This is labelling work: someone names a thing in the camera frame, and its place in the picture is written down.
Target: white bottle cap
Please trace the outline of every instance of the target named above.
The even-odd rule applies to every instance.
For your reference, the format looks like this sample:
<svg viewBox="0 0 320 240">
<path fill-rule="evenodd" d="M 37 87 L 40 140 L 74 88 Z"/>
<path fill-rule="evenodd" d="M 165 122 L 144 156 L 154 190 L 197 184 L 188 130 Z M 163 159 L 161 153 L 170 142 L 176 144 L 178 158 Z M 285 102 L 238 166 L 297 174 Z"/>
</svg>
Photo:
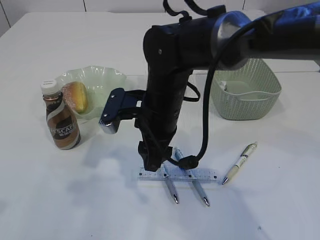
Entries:
<svg viewBox="0 0 320 240">
<path fill-rule="evenodd" d="M 60 91 L 60 87 L 55 79 L 46 80 L 41 83 L 43 95 L 52 95 Z"/>
</svg>

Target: basket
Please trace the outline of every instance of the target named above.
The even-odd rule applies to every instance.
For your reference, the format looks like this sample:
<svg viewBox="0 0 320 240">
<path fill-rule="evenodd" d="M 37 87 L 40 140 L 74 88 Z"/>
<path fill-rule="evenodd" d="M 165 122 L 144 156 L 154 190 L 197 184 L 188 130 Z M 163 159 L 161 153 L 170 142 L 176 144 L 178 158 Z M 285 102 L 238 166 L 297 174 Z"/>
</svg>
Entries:
<svg viewBox="0 0 320 240">
<path fill-rule="evenodd" d="M 274 106 L 281 85 L 262 59 L 251 58 L 235 71 L 216 71 L 211 98 L 219 114 L 228 120 L 257 120 Z"/>
</svg>

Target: nescafe bottle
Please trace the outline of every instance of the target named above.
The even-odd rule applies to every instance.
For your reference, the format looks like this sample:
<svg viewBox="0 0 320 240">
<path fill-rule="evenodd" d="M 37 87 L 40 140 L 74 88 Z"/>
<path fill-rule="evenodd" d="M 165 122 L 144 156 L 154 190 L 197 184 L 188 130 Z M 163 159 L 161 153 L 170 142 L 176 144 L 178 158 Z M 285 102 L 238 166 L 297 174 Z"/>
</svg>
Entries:
<svg viewBox="0 0 320 240">
<path fill-rule="evenodd" d="M 79 126 L 74 113 L 63 101 L 57 81 L 43 81 L 41 90 L 46 104 L 46 123 L 55 145 L 63 150 L 73 148 L 81 139 Z"/>
</svg>

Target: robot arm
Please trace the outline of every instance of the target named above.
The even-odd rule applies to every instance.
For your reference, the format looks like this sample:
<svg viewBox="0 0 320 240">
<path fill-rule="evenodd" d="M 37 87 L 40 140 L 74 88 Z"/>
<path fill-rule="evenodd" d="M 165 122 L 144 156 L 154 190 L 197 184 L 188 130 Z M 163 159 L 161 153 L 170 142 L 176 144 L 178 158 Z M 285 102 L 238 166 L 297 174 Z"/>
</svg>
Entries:
<svg viewBox="0 0 320 240">
<path fill-rule="evenodd" d="M 206 17 L 192 19 L 183 11 L 179 23 L 152 26 L 143 40 L 148 62 L 146 91 L 113 90 L 99 122 L 105 132 L 115 133 L 121 120 L 135 118 L 143 140 L 138 152 L 147 171 L 155 172 L 162 162 L 171 159 L 169 144 L 177 130 L 193 70 L 209 69 L 210 74 L 214 61 L 218 63 L 214 67 L 234 70 L 248 58 L 320 59 L 320 2 L 253 22 L 242 12 L 226 12 L 225 6 L 203 10 L 193 0 L 185 2 Z M 171 15 L 178 14 L 170 9 L 167 0 L 163 5 Z M 136 107 L 137 101 L 142 101 L 141 107 Z M 176 165 L 185 169 L 197 167 L 206 147 L 201 148 L 201 156 L 186 157 Z"/>
</svg>

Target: cable connector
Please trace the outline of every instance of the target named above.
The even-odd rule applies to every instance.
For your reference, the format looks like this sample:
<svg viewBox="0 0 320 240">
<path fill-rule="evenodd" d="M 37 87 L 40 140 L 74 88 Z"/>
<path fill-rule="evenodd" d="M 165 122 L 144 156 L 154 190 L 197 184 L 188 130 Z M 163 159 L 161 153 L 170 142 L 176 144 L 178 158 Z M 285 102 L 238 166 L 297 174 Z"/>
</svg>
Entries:
<svg viewBox="0 0 320 240">
<path fill-rule="evenodd" d="M 199 161 L 196 156 L 187 156 L 179 160 L 178 166 L 183 170 L 195 169 L 198 167 Z"/>
</svg>

